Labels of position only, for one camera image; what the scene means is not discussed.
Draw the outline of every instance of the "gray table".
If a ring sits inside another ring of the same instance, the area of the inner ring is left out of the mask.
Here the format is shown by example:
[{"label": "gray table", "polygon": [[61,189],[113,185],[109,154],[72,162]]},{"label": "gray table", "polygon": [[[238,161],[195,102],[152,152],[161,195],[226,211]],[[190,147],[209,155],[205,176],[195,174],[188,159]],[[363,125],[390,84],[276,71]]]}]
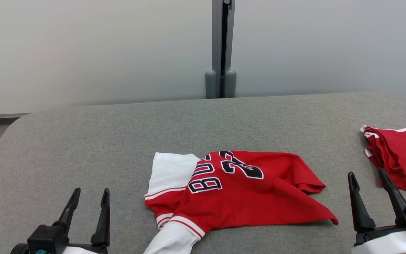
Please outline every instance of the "gray table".
[{"label": "gray table", "polygon": [[0,140],[0,254],[39,224],[58,219],[74,188],[80,204],[69,233],[88,243],[104,188],[111,190],[111,253],[142,253],[158,232],[143,204],[155,151],[286,151],[300,155],[327,185],[312,195],[339,219],[305,225],[214,230],[193,254],[349,253],[347,173],[355,172],[377,226],[393,223],[387,193],[364,155],[361,125],[406,127],[406,98],[339,93],[231,98],[44,111],[22,117]]}]

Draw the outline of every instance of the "folded red shirt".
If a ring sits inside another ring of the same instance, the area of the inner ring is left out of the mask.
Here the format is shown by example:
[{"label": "folded red shirt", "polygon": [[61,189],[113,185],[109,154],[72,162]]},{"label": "folded red shirt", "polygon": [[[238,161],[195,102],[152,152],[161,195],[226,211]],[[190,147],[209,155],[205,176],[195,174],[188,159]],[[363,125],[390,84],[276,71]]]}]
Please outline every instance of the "folded red shirt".
[{"label": "folded red shirt", "polygon": [[377,129],[363,126],[361,131],[370,144],[367,157],[384,169],[396,187],[406,190],[406,128],[400,130]]}]

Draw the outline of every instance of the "white sleeve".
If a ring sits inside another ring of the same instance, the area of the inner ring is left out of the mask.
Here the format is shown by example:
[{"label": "white sleeve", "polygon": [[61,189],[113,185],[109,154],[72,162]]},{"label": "white sleeve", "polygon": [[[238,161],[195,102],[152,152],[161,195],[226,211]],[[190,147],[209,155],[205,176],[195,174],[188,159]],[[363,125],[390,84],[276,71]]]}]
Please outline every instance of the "white sleeve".
[{"label": "white sleeve", "polygon": [[169,222],[153,238],[143,254],[190,254],[197,241],[197,236],[189,230]]},{"label": "white sleeve", "polygon": [[165,190],[185,188],[200,159],[193,155],[156,153],[153,159],[147,196],[162,194]]}]

